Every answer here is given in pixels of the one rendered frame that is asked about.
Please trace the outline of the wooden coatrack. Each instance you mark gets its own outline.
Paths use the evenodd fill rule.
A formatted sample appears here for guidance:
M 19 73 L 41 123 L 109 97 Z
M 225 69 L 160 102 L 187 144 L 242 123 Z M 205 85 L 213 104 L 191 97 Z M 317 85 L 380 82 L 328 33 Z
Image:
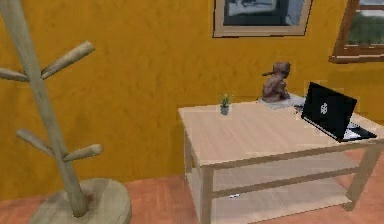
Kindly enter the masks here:
M 123 184 L 107 178 L 78 180 L 72 162 L 97 156 L 103 152 L 103 147 L 93 144 L 67 151 L 44 85 L 48 77 L 90 54 L 94 46 L 86 41 L 42 69 L 21 0 L 0 0 L 0 14 L 23 68 L 21 72 L 0 68 L 0 78 L 29 84 L 49 141 L 44 142 L 24 129 L 18 130 L 16 135 L 55 159 L 65 186 L 35 210 L 28 224 L 130 224 L 131 200 Z

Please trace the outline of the small potted green plant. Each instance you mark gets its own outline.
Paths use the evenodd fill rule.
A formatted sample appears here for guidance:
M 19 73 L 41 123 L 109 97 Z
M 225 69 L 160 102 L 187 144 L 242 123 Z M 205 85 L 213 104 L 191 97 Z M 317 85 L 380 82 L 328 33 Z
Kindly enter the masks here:
M 228 94 L 224 94 L 220 101 L 220 112 L 222 115 L 228 114 L 229 106 L 230 106 L 230 96 Z

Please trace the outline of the light wooden table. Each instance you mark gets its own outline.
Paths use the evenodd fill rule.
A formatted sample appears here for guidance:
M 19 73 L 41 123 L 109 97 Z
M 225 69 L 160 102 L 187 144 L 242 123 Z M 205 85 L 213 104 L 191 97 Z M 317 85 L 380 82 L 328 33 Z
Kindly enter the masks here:
M 376 138 L 339 143 L 292 107 L 185 107 L 185 177 L 200 224 L 251 224 L 341 205 L 352 210 L 384 150 L 384 127 L 353 115 Z M 230 199 L 232 194 L 240 194 Z

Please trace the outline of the brown figurine statue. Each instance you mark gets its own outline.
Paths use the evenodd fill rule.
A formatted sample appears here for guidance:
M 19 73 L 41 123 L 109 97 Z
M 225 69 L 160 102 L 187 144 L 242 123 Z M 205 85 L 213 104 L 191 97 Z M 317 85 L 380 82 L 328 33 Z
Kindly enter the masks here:
M 268 76 L 269 79 L 263 84 L 263 101 L 271 103 L 290 98 L 290 94 L 286 90 L 286 79 L 289 76 L 290 67 L 289 62 L 276 62 L 271 72 L 264 73 L 264 76 Z

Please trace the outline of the black laptop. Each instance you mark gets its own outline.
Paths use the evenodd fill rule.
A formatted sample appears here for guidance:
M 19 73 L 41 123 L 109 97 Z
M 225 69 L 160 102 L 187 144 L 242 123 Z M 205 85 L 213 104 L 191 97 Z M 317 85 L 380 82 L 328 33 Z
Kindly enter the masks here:
M 338 142 L 376 138 L 377 135 L 353 123 L 357 100 L 311 82 L 301 118 Z

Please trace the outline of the wooden framed window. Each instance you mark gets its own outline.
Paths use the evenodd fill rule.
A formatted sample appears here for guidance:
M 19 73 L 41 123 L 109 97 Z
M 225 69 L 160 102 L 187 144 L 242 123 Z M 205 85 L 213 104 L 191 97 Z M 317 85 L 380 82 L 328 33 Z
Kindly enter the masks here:
M 329 61 L 384 62 L 384 0 L 348 0 Z

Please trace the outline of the framed wall picture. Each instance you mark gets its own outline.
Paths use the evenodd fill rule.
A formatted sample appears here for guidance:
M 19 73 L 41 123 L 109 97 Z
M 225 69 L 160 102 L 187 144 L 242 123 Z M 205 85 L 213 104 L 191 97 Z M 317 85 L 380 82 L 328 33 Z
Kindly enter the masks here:
M 313 0 L 215 0 L 213 36 L 304 36 Z

